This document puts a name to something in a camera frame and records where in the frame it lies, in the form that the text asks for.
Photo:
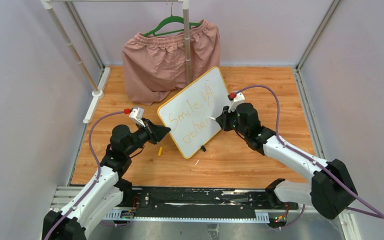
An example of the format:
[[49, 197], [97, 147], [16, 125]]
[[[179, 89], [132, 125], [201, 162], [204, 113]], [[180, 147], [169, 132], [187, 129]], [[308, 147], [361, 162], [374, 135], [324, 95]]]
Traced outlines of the white clothes rack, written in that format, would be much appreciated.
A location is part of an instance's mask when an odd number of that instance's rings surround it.
[[[56, 14], [54, 8], [53, 8], [53, 1], [52, 0], [41, 0], [40, 1], [43, 8], [47, 11], [50, 18], [52, 19], [53, 23], [57, 27], [60, 35], [62, 36], [65, 44], [67, 45], [68, 49], [70, 50], [72, 56], [74, 57], [75, 61], [77, 62], [78, 66], [86, 76], [86, 79], [88, 80], [90, 86], [92, 87], [92, 100], [90, 102], [90, 105], [88, 107], [88, 110], [85, 114], [85, 117], [83, 119], [84, 124], [91, 123], [95, 112], [98, 108], [100, 100], [104, 97], [104, 89], [106, 87], [106, 84], [108, 82], [111, 69], [109, 67], [106, 67], [106, 65], [103, 63], [98, 50], [96, 49], [95, 45], [93, 44], [93, 41], [89, 35], [89, 33], [86, 30], [86, 27], [81, 20], [80, 15], [78, 14], [78, 11], [74, 5], [73, 0], [62, 0], [61, 3], [65, 6], [69, 16], [71, 17], [73, 23], [75, 24], [78, 32], [80, 33], [80, 36], [82, 37], [89, 53], [91, 54], [93, 60], [97, 64], [97, 66], [100, 69], [100, 79], [98, 83], [95, 82], [94, 78], [92, 77], [91, 73], [87, 69], [83, 59], [81, 58], [80, 54], [78, 53], [77, 49], [75, 48], [72, 40], [70, 39], [68, 33], [66, 32], [63, 24], [61, 23], [58, 15]], [[185, 69], [186, 69], [186, 80], [187, 83], [190, 84], [192, 82], [192, 63], [191, 63], [191, 37], [190, 37], [190, 16], [189, 16], [189, 9], [190, 9], [190, 2], [188, 0], [177, 0], [178, 3], [182, 5], [182, 22], [184, 25], [183, 32], [184, 32], [184, 46], [185, 46]]]

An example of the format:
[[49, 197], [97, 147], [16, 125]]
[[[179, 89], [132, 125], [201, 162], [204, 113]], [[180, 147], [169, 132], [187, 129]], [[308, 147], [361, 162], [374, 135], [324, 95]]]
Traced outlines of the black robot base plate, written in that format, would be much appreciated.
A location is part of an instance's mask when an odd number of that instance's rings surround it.
[[67, 218], [82, 221], [185, 221], [185, 222], [241, 222], [284, 224], [269, 213], [297, 210], [299, 203], [282, 202], [275, 195], [275, 187], [265, 189], [188, 188], [188, 187], [130, 187], [116, 200], [120, 190], [112, 187], [98, 198], [90, 215], [78, 204]]

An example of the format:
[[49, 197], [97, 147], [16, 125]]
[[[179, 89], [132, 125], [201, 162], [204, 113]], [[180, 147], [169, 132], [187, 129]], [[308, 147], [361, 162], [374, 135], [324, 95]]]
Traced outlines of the yellow marker cap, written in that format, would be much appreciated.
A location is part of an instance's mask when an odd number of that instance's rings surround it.
[[160, 147], [159, 150], [158, 150], [158, 156], [159, 157], [162, 155], [162, 152], [163, 152], [163, 147]]

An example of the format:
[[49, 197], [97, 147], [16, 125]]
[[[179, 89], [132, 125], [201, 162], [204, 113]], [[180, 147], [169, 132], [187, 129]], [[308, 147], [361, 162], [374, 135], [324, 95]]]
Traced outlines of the aluminium cage frame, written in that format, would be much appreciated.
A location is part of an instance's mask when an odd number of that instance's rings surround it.
[[[154, 28], [181, 5], [163, 2], [76, 2], [76, 10], [111, 74], [96, 117], [131, 106], [124, 88], [122, 47], [136, 33]], [[221, 36], [221, 73], [230, 90], [253, 84], [271, 87], [281, 104], [280, 133], [294, 145], [322, 153], [319, 122], [306, 107], [308, 75], [330, 0], [192, 0], [189, 15], [215, 23]], [[302, 182], [284, 164], [247, 148], [233, 132], [218, 133], [190, 159], [171, 138], [146, 146], [125, 174], [134, 185], [263, 188], [278, 178]]]

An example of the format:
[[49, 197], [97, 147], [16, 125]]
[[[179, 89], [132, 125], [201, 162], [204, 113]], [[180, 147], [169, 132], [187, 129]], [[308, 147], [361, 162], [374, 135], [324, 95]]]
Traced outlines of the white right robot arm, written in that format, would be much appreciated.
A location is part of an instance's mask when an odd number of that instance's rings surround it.
[[283, 163], [307, 180], [307, 183], [285, 179], [273, 182], [265, 195], [270, 208], [278, 209], [286, 202], [309, 205], [332, 220], [356, 200], [357, 190], [342, 161], [328, 161], [300, 151], [263, 126], [251, 103], [241, 103], [232, 112], [225, 106], [214, 120], [223, 131], [238, 133], [253, 151]]

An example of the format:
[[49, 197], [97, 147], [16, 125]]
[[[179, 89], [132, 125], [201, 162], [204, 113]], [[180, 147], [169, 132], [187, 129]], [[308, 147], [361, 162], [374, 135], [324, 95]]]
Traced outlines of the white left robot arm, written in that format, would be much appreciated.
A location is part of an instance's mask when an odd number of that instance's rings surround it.
[[132, 154], [146, 143], [156, 145], [170, 128], [143, 118], [131, 132], [127, 125], [113, 128], [110, 143], [90, 181], [59, 211], [50, 210], [43, 219], [43, 240], [86, 240], [115, 206], [133, 201], [132, 183], [123, 179]]

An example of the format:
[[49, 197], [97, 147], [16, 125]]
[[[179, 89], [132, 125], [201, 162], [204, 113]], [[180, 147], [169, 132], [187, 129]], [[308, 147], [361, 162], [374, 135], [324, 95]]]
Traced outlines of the metal whiteboard stand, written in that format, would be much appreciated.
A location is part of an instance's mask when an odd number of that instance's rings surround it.
[[206, 151], [207, 151], [207, 149], [205, 148], [204, 145], [202, 145], [202, 146], [200, 147], [200, 149], [201, 149], [203, 152], [206, 152]]

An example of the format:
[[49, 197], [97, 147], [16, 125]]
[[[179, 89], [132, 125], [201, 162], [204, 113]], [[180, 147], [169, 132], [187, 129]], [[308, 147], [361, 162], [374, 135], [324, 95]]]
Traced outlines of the yellow framed whiteboard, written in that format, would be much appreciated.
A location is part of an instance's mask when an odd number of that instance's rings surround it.
[[185, 159], [191, 158], [221, 127], [209, 117], [218, 117], [229, 105], [228, 89], [221, 70], [213, 67], [164, 102], [157, 115]]

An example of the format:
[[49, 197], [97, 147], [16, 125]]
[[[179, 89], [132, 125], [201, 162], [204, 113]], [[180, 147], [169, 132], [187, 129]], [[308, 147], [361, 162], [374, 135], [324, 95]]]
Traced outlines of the pink shorts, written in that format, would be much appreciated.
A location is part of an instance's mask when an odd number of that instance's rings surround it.
[[[150, 106], [187, 85], [185, 35], [150, 37], [137, 33], [122, 49], [125, 91], [131, 102]], [[221, 39], [216, 24], [203, 20], [190, 30], [191, 73], [196, 79], [220, 65]]]

